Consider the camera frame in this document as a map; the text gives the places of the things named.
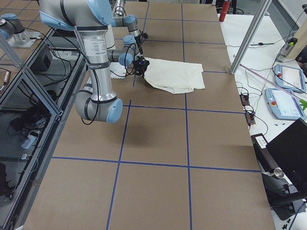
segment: red fire extinguisher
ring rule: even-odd
[[[225,16],[226,16],[226,14],[228,12],[229,6],[230,6],[230,1],[229,0],[225,0],[224,3],[223,3],[221,14],[220,14],[220,19],[219,19],[220,22],[224,21]]]

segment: metal pole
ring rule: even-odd
[[[267,11],[268,7],[270,6],[270,3],[272,2],[272,0],[262,0],[259,8],[252,20],[252,22],[250,23],[250,26],[248,28],[248,31],[246,32],[246,35],[243,39],[243,42],[240,46],[240,49],[238,50],[238,53],[236,54],[235,60],[231,66],[230,69],[230,74],[235,74],[236,70],[239,67],[239,64],[242,61],[242,58],[244,57],[248,46],[251,43],[252,38],[254,37],[257,28],[259,27],[261,20],[265,14],[265,12]]]

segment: computer screen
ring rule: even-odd
[[[307,190],[307,124],[299,118],[267,144],[278,166],[298,191]]]

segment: white cloth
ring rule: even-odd
[[[144,79],[153,87],[176,93],[204,89],[202,65],[146,57],[150,62]]]

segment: white label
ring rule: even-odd
[[[265,149],[267,146],[267,142],[265,141],[265,139],[263,138],[263,136],[258,136],[255,137],[256,141],[258,142],[258,144],[260,145],[260,148]]]
[[[106,40],[102,39],[84,39],[84,47],[87,56],[100,56],[106,54]]]

